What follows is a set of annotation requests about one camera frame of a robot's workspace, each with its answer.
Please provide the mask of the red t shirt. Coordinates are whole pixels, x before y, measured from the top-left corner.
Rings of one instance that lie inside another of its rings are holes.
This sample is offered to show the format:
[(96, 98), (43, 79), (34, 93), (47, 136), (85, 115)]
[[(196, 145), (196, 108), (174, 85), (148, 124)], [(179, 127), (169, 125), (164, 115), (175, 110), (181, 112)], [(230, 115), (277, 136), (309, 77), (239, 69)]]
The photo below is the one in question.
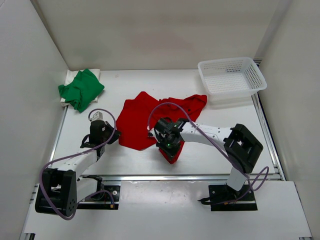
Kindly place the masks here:
[(156, 144), (156, 139), (148, 137), (147, 125), (152, 129), (161, 118), (170, 118), (176, 122), (186, 118), (188, 113), (192, 121), (196, 121), (207, 104), (206, 95), (194, 94), (185, 99), (155, 99), (145, 91), (134, 99), (127, 99), (116, 120), (116, 128), (121, 132), (118, 142), (121, 146), (142, 151)]

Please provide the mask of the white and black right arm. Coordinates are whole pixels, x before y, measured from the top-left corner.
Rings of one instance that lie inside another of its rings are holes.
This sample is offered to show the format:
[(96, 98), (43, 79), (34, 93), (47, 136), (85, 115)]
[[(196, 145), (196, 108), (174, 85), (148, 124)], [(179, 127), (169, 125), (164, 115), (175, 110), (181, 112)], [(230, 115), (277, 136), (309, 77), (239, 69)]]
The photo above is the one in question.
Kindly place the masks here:
[(182, 143), (215, 147), (232, 165), (224, 188), (230, 200), (236, 200), (242, 195), (243, 185), (264, 149), (248, 128), (239, 123), (234, 127), (214, 127), (184, 118), (176, 122), (161, 118), (149, 131), (149, 136), (156, 139), (156, 146), (170, 160), (177, 156)]

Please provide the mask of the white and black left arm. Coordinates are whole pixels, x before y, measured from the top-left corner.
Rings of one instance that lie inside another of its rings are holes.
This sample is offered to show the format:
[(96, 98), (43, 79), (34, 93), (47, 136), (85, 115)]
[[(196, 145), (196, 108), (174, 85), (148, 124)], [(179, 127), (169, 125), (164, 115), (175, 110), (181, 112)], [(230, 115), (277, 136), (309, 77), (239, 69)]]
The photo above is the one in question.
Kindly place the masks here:
[(103, 120), (91, 121), (89, 130), (80, 148), (88, 148), (90, 152), (71, 157), (59, 167), (48, 167), (40, 174), (43, 187), (38, 188), (35, 200), (37, 213), (59, 215), (69, 220), (74, 217), (80, 201), (86, 198), (100, 200), (106, 194), (114, 204), (112, 193), (105, 191), (101, 177), (82, 174), (102, 157), (104, 142), (113, 144), (121, 132)]

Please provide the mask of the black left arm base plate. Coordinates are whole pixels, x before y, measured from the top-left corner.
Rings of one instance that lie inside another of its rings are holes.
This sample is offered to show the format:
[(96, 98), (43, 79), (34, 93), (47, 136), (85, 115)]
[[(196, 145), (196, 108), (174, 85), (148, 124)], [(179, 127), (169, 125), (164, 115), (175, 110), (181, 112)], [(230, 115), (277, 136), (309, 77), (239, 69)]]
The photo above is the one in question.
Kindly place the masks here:
[(121, 182), (101, 176), (85, 175), (77, 179), (78, 210), (118, 210)]

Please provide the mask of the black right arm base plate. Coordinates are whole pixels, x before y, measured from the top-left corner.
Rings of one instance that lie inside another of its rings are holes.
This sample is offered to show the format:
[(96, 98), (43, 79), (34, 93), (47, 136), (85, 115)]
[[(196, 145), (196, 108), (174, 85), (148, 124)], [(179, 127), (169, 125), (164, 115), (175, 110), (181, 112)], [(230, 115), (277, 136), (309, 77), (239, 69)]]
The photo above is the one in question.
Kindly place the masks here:
[(236, 191), (227, 184), (209, 185), (208, 197), (199, 199), (202, 205), (210, 206), (211, 212), (257, 211), (254, 191), (248, 184), (244, 184), (240, 191)]

